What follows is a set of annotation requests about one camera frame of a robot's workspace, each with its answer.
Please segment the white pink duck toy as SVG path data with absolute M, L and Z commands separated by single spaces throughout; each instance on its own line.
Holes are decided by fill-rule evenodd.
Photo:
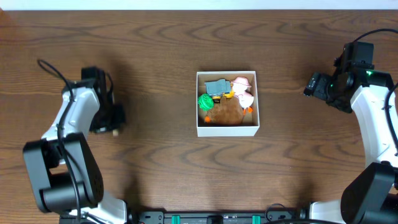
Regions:
M 243 115 L 252 113 L 251 105 L 254 103 L 254 97 L 248 92 L 248 89 L 251 87 L 248 79 L 246 77 L 237 77 L 231 83 L 231 89 L 234 91 L 234 96 L 238 99 L 243 109 Z

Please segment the brown plush toy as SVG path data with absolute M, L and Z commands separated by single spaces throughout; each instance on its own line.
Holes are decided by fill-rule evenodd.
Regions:
M 213 123 L 221 126 L 237 126 L 243 122 L 243 108 L 237 98 L 222 97 L 212 109 L 207 111 L 206 123 Z

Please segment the green round toy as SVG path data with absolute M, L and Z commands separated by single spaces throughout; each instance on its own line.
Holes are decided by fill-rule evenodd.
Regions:
M 198 97 L 198 105 L 203 111 L 208 111 L 214 107 L 214 101 L 209 94 L 204 93 Z

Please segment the yellow grey toy truck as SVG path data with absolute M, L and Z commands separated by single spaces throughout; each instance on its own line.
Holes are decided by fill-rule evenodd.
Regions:
M 232 98 L 234 96 L 232 86 L 231 82 L 225 79 L 205 82 L 206 93 L 211 96 L 215 103 L 219 103 L 222 97 Z

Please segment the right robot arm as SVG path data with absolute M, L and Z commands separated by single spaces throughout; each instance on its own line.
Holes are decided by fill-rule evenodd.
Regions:
M 397 223 L 397 111 L 391 75 L 372 61 L 336 59 L 334 74 L 315 73 L 304 90 L 328 105 L 354 112 L 361 131 L 365 169 L 338 200 L 314 202 L 307 217 L 324 223 Z

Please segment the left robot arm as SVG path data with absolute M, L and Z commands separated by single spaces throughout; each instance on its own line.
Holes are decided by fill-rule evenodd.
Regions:
M 103 178 L 86 141 L 89 132 L 119 128 L 121 110 L 105 78 L 68 82 L 63 103 L 49 130 L 23 148 L 36 205 L 57 213 L 62 223 L 127 223 L 126 203 L 104 189 Z

